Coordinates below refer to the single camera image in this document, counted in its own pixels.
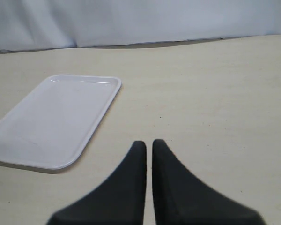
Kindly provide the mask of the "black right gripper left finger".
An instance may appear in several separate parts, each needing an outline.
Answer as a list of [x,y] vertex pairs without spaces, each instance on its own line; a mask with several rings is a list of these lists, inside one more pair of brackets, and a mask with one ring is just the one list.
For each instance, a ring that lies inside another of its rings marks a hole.
[[147,151],[135,141],[115,171],[96,189],[55,212],[49,225],[141,225],[147,184]]

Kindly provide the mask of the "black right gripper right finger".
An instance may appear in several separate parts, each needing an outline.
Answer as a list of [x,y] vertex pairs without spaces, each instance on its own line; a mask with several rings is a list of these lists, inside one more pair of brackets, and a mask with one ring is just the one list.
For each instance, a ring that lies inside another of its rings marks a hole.
[[215,191],[192,174],[167,143],[152,145],[152,192],[158,225],[263,225],[254,209]]

